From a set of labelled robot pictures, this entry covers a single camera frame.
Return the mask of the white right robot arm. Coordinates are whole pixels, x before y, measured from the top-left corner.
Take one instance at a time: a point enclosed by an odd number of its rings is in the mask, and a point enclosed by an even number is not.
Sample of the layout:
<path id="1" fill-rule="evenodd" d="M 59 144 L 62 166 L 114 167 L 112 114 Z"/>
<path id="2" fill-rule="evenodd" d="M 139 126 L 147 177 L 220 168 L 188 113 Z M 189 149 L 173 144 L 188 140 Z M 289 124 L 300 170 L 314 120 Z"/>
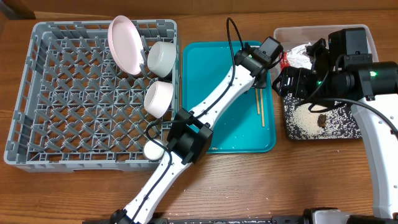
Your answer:
<path id="1" fill-rule="evenodd" d="M 310 69 L 284 67 L 272 87 L 300 105 L 351 108 L 373 185 L 372 215 L 308 208 L 300 223 L 397 223 L 397 63 L 373 59 L 365 27 L 345 27 L 306 48 Z"/>

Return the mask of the grey bowl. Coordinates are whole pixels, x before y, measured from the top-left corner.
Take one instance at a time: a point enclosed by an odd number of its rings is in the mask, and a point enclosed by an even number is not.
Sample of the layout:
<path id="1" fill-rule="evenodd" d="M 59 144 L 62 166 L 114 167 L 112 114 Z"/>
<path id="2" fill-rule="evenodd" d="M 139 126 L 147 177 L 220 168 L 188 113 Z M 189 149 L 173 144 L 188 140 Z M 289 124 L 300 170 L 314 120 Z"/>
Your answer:
<path id="1" fill-rule="evenodd" d="M 156 42 L 150 49 L 147 66 L 158 77 L 166 77 L 174 67 L 177 49 L 170 42 Z"/>

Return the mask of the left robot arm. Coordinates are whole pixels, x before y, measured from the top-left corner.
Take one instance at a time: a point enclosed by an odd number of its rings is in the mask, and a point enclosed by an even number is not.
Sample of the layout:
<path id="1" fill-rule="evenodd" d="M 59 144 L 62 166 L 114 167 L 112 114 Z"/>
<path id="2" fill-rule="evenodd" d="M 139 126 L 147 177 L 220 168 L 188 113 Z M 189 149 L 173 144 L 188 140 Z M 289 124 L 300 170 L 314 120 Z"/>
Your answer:
<path id="1" fill-rule="evenodd" d="M 138 195 L 122 210 L 116 210 L 111 223 L 149 223 L 163 196 L 192 164 L 210 147 L 213 128 L 222 114 L 244 92 L 264 86 L 269 69 L 283 53 L 280 42 L 268 37 L 259 47 L 249 44 L 233 52 L 232 66 L 221 83 L 190 111 L 180 109 L 170 122 L 168 144 L 158 168 Z"/>

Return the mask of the wooden chopstick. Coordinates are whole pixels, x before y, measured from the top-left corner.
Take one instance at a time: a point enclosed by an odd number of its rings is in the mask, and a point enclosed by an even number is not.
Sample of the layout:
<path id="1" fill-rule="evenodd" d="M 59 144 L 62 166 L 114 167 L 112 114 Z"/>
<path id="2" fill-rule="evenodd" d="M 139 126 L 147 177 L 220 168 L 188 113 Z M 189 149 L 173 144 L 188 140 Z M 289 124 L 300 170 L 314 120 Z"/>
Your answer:
<path id="1" fill-rule="evenodd" d="M 265 117 L 264 117 L 264 99 L 263 99 L 263 91 L 260 89 L 260 106 L 261 106 L 261 121 L 262 121 L 262 127 L 265 127 Z"/>
<path id="2" fill-rule="evenodd" d="M 256 96 L 256 107 L 257 107 L 257 114 L 260 114 L 260 105 L 259 105 L 259 95 L 258 95 L 258 89 L 255 88 L 255 96 Z"/>

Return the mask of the large white plate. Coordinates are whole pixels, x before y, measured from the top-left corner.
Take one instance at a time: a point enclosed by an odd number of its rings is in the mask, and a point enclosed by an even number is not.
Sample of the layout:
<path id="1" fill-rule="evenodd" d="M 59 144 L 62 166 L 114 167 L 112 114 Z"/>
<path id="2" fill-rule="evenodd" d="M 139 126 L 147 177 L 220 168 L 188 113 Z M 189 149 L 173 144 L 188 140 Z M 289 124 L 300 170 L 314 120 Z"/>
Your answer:
<path id="1" fill-rule="evenodd" d="M 141 37 L 126 16 L 117 16 L 108 27 L 108 45 L 116 65 L 130 75 L 141 73 L 144 50 Z"/>

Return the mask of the white tissue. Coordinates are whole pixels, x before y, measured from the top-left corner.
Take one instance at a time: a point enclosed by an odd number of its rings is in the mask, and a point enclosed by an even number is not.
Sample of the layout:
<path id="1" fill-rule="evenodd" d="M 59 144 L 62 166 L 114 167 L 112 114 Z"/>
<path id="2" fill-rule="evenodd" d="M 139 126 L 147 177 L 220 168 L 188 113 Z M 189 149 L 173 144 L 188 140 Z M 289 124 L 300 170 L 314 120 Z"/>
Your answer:
<path id="1" fill-rule="evenodd" d="M 287 62 L 291 67 L 311 69 L 312 63 L 307 55 L 307 46 L 310 44 L 298 45 L 286 53 Z"/>

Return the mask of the white cup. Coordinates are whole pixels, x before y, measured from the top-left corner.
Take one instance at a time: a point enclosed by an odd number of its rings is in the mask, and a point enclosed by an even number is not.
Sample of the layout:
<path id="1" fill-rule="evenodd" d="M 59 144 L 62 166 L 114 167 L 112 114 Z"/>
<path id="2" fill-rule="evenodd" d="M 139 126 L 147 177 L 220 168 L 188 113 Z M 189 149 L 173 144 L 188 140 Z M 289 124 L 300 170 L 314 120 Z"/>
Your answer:
<path id="1" fill-rule="evenodd" d="M 162 147 L 151 140 L 146 142 L 142 151 L 144 157 L 150 161 L 158 161 L 163 157 L 165 152 Z"/>

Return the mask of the red snack wrapper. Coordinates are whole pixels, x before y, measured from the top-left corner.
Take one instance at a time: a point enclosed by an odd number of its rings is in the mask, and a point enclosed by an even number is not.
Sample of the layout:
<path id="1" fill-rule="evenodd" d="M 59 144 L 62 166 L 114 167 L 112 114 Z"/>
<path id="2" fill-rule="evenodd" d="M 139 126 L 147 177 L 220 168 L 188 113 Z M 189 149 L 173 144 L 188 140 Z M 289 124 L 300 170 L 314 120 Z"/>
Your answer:
<path id="1" fill-rule="evenodd" d="M 283 70 L 285 67 L 288 67 L 288 66 L 289 66 L 289 62 L 288 62 L 288 60 L 287 60 L 286 58 L 283 58 L 283 59 L 279 62 L 279 65 L 280 65 L 280 69 Z"/>

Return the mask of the brown food scrap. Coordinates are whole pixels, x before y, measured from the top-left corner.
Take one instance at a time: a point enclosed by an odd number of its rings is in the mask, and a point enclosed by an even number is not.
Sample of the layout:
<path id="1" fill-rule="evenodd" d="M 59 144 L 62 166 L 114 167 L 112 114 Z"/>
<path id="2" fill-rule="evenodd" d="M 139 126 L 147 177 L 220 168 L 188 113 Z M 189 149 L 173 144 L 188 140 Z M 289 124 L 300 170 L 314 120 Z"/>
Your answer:
<path id="1" fill-rule="evenodd" d="M 327 115 L 325 114 L 320 114 L 317 119 L 317 125 L 321 128 L 326 127 L 326 122 L 327 122 Z"/>

